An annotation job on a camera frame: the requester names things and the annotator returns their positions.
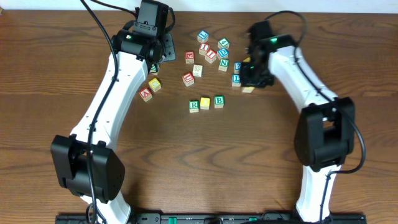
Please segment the green R block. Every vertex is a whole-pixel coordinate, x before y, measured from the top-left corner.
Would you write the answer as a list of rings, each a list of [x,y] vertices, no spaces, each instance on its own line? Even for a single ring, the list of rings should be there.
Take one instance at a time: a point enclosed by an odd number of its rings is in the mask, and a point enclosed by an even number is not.
[[[197,113],[200,109],[200,102],[198,100],[189,101],[189,112],[190,113]]]

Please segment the yellow O block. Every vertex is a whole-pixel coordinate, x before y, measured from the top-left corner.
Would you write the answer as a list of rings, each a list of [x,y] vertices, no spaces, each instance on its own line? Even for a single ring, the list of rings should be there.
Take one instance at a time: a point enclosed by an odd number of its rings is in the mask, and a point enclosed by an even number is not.
[[[252,93],[254,91],[254,87],[250,86],[250,87],[243,87],[242,92],[243,93]]]
[[[207,97],[201,97],[200,99],[200,109],[208,110],[210,108],[211,99]]]

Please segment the green B block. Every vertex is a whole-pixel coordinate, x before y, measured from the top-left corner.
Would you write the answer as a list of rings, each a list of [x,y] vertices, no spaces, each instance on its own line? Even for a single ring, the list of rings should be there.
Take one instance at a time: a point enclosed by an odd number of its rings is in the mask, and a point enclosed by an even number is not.
[[[225,100],[224,100],[223,95],[214,96],[214,107],[215,108],[223,108],[224,103],[225,103]]]

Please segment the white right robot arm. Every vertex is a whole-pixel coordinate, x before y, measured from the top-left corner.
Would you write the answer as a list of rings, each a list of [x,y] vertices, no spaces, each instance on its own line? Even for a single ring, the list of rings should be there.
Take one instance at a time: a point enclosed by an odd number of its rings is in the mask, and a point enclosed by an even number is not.
[[[294,149],[303,165],[295,210],[301,221],[320,223],[330,216],[336,173],[354,148],[354,103],[322,83],[291,35],[275,35],[269,21],[253,24],[248,35],[249,61],[241,64],[241,85],[264,88],[278,80],[294,102],[299,113]]]

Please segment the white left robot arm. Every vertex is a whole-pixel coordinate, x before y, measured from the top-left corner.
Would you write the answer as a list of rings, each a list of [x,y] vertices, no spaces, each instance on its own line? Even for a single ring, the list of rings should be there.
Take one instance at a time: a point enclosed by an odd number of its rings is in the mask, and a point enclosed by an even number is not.
[[[113,37],[108,66],[93,101],[68,137],[54,137],[50,152],[58,183],[88,206],[87,223],[127,223],[131,207],[121,193],[125,167],[116,155],[119,132],[134,95],[152,67],[175,59],[167,24],[174,11],[158,1],[142,1]]]

